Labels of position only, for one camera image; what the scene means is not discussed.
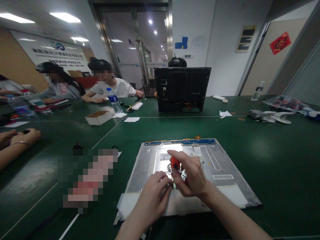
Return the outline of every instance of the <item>plastic bottle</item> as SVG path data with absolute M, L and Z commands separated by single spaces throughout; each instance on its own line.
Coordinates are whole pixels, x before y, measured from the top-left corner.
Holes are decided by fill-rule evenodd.
M 112 104 L 114 112 L 115 113 L 122 113 L 123 110 L 122 110 L 122 108 L 120 106 L 120 103 L 118 101 L 118 98 L 117 98 L 116 94 L 111 90 L 111 88 L 107 88 L 107 91 L 108 91 L 107 95 L 108 95 L 109 101 Z
M 256 91 L 254 92 L 251 100 L 252 101 L 257 101 L 260 97 L 260 94 L 262 90 L 264 89 L 265 81 L 261 81 L 260 85 L 256 88 Z
M 18 114 L 22 117 L 30 117 L 36 115 L 34 111 L 29 108 L 29 105 L 24 101 L 16 98 L 14 95 L 5 95 L 8 97 L 8 103 L 11 107 L 14 108 L 18 112 Z
M 47 105 L 45 105 L 37 95 L 29 92 L 27 89 L 23 89 L 21 90 L 21 92 L 23 92 L 25 99 L 28 100 L 33 106 L 35 106 L 41 113 L 51 112 L 51 109 Z

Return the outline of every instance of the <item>white t-shirt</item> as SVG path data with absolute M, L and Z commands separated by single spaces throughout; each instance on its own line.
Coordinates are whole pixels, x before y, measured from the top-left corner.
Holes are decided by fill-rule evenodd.
M 0 81 L 0 88 L 1 90 L 8 90 L 22 95 L 21 90 L 23 87 L 19 83 L 11 80 Z
M 129 96 L 134 97 L 136 95 L 136 90 L 131 87 L 129 83 L 121 78 L 114 79 L 117 81 L 117 84 L 114 87 L 110 87 L 108 84 L 99 82 L 98 84 L 95 84 L 90 90 L 95 92 L 96 94 L 102 95 L 103 93 L 107 93 L 107 88 L 111 88 L 118 98 Z

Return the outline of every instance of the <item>green workbench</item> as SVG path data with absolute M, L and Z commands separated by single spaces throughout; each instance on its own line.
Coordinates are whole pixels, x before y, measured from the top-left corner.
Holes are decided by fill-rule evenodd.
M 289 116 L 291 125 L 255 122 L 246 113 L 256 108 L 269 110 L 268 106 L 246 96 L 227 98 L 227 104 L 206 98 L 202 114 L 159 114 L 156 99 L 143 99 L 144 106 L 128 114 L 141 117 L 138 122 L 112 119 L 102 126 L 90 126 L 84 117 L 108 103 L 72 100 L 70 108 L 51 117 L 40 115 L 39 120 L 17 128 L 35 127 L 43 137 L 0 173 L 0 218 L 5 219 L 0 236 L 33 207 L 4 239 L 59 239 L 75 214 L 56 212 L 62 198 L 57 185 L 58 158 L 72 158 L 72 146 L 80 142 L 94 150 L 117 145 L 123 152 L 99 201 L 90 213 L 77 218 L 64 239 L 114 239 L 120 227 L 113 226 L 116 205 L 125 191 L 141 142 L 197 135 L 218 139 L 263 203 L 262 207 L 244 212 L 267 233 L 272 237 L 320 235 L 319 122 L 302 115 Z M 121 99 L 125 105 L 135 100 Z M 219 110 L 236 115 L 220 119 Z M 150 235 L 150 239 L 183 237 L 230 238 L 213 213 L 160 218 Z

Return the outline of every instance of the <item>hand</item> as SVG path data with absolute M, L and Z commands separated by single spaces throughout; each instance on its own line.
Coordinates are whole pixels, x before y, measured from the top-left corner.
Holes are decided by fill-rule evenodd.
M 103 102 L 106 102 L 107 100 L 105 98 L 93 98 L 92 101 L 94 103 L 103 103 Z
M 8 138 L 13 137 L 14 135 L 17 135 L 16 130 L 0 133 L 0 143 L 5 142 Z
M 183 181 L 179 172 L 172 169 L 173 182 L 184 197 L 197 196 L 202 199 L 215 187 L 204 176 L 198 157 L 190 157 L 182 151 L 168 150 L 167 152 L 181 162 L 187 173 L 187 178 Z
M 141 92 L 140 90 L 136 91 L 136 97 L 142 98 L 143 97 L 143 92 Z
M 28 130 L 30 132 L 27 134 L 18 132 L 18 135 L 11 138 L 11 145 L 17 142 L 25 142 L 28 147 L 31 147 L 33 144 L 35 144 L 40 139 L 41 132 L 34 128 L 28 128 Z
M 160 218 L 166 210 L 172 190 L 171 186 L 167 187 L 168 183 L 173 186 L 172 180 L 164 172 L 160 171 L 152 174 L 144 185 L 136 206 L 127 220 L 135 222 L 137 226 L 143 228 L 142 231 L 145 231 Z

